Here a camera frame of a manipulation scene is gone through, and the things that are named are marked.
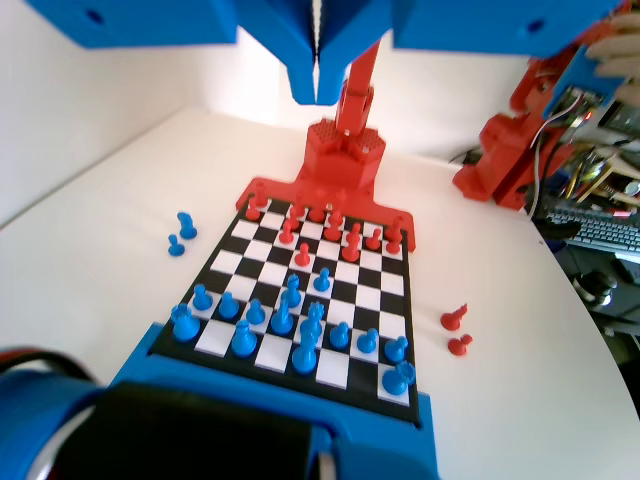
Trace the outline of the person's hand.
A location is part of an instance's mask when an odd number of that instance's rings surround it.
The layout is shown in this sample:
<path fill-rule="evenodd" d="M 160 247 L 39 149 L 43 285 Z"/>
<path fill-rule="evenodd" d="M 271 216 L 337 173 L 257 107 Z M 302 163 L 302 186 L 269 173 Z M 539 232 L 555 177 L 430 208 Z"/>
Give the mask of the person's hand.
<path fill-rule="evenodd" d="M 616 91 L 618 101 L 639 106 L 639 12 L 620 14 L 606 22 L 611 34 L 591 45 L 586 55 L 598 62 L 596 73 L 602 77 L 623 77 Z"/>

